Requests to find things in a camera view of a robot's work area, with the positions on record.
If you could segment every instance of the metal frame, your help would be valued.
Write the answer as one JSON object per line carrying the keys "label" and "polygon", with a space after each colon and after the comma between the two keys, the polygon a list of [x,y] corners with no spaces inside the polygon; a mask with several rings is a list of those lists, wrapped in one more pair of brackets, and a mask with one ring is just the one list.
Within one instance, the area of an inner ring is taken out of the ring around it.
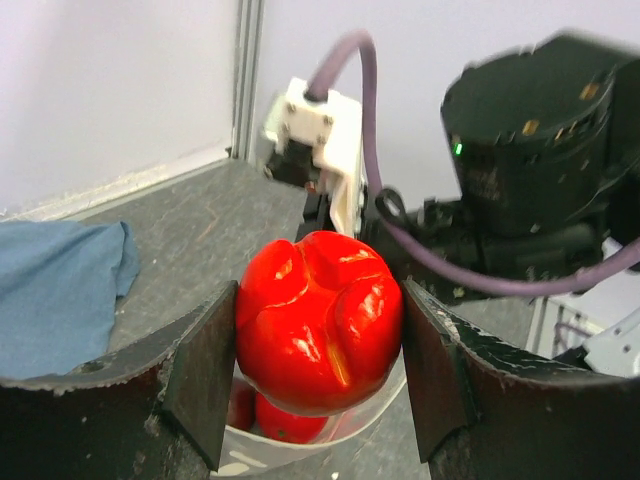
{"label": "metal frame", "polygon": [[231,157],[244,161],[251,145],[263,12],[263,0],[239,2]]}
{"label": "metal frame", "polygon": [[585,338],[597,335],[602,330],[596,320],[557,300],[537,298],[525,350],[544,358],[553,358],[569,348],[582,345]]}

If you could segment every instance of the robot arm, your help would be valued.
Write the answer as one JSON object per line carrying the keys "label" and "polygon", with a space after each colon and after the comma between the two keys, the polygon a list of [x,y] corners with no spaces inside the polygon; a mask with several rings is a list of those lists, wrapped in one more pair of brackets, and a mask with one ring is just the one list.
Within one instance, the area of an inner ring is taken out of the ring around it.
{"label": "robot arm", "polygon": [[[362,108],[330,90],[358,50]],[[562,75],[544,73],[551,70]],[[636,57],[567,34],[465,71],[442,106],[462,197],[427,199],[407,213],[380,179],[375,48],[355,32],[308,85],[294,79],[275,103],[265,172],[320,195],[329,214],[312,228],[357,236],[398,277],[411,276],[445,302],[579,294],[640,263],[640,222],[620,215],[638,203],[640,110],[630,102],[638,85]],[[626,247],[603,261],[609,234]]]}

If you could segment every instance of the white device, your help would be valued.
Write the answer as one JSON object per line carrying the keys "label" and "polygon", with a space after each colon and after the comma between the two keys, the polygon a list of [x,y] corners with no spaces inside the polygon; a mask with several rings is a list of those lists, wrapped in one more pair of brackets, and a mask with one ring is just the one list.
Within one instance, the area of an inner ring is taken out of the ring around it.
{"label": "white device", "polygon": [[291,80],[287,92],[273,103],[262,135],[278,154],[286,151],[290,141],[312,147],[320,179],[308,188],[329,195],[329,215],[336,231],[355,237],[364,208],[362,104],[335,90],[329,91],[326,102],[316,104],[304,98],[306,90],[307,82]]}
{"label": "white device", "polygon": [[640,375],[640,309],[585,340],[584,361],[596,372],[618,377]]}

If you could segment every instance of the blue towel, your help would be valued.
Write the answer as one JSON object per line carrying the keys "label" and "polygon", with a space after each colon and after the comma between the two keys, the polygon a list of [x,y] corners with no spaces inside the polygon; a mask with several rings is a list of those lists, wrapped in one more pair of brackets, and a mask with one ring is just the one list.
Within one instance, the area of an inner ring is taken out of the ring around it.
{"label": "blue towel", "polygon": [[0,377],[66,374],[102,356],[140,264],[126,223],[0,223]]}

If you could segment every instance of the red pepper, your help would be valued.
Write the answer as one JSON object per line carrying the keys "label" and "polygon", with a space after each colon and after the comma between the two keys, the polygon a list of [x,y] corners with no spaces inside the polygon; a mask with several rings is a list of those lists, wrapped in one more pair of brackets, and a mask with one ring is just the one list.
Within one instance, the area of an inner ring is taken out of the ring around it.
{"label": "red pepper", "polygon": [[256,396],[256,420],[268,438],[280,442],[304,444],[316,438],[328,417],[301,417],[274,407],[264,395]]}
{"label": "red pepper", "polygon": [[256,419],[256,391],[240,378],[233,377],[227,408],[227,425],[238,430],[251,430]]}
{"label": "red pepper", "polygon": [[249,263],[236,299],[236,354],[271,403],[329,416],[382,387],[400,353],[402,293],[364,243],[318,231],[276,240]]}

